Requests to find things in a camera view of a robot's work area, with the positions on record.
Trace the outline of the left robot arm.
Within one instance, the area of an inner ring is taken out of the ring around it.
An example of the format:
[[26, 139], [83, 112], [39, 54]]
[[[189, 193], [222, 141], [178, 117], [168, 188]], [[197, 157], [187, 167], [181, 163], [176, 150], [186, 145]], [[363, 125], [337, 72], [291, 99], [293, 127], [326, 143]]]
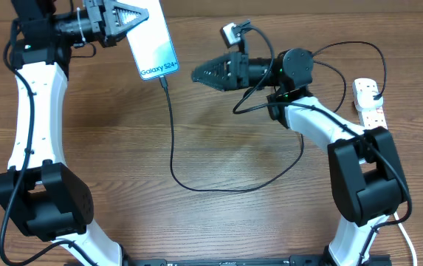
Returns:
[[16, 77], [18, 111], [13, 151], [0, 174], [2, 225], [12, 222], [48, 248], [65, 248], [79, 265], [131, 265], [95, 221], [89, 187], [66, 165], [62, 111], [73, 49], [113, 47], [149, 12], [118, 1], [85, 1], [64, 14], [52, 0], [14, 0], [13, 7], [3, 61]]

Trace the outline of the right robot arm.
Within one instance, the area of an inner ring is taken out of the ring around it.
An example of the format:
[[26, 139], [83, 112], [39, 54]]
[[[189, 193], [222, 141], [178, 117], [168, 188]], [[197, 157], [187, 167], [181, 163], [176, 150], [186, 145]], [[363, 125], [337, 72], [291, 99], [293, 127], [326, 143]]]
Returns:
[[320, 256], [291, 256], [292, 265], [391, 265], [388, 255], [370, 256], [379, 229], [403, 202], [412, 203], [391, 133], [367, 129], [327, 109], [308, 90], [313, 56], [292, 49], [277, 58], [230, 52], [203, 63], [191, 79], [219, 91], [276, 87], [265, 107], [273, 120], [309, 138], [329, 157], [331, 190], [341, 219]]

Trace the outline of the blue Galaxy smartphone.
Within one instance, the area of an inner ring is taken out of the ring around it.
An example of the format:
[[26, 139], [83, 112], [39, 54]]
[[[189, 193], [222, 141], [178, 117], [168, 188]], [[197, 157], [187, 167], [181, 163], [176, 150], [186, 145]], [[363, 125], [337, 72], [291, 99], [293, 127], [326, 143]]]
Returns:
[[160, 0], [128, 0], [123, 3], [144, 8], [149, 14], [146, 21], [127, 33], [140, 77], [151, 80], [178, 71], [179, 61]]

